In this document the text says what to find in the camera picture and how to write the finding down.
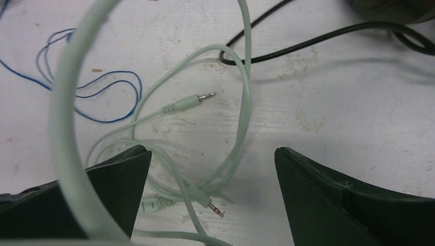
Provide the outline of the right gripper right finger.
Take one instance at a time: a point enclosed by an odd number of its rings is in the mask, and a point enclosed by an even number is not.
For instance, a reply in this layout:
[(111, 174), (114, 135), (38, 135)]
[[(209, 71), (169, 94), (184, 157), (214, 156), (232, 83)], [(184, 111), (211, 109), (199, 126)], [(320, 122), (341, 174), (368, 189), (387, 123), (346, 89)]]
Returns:
[(374, 186), (288, 147), (274, 163), (295, 245), (434, 245), (434, 199)]

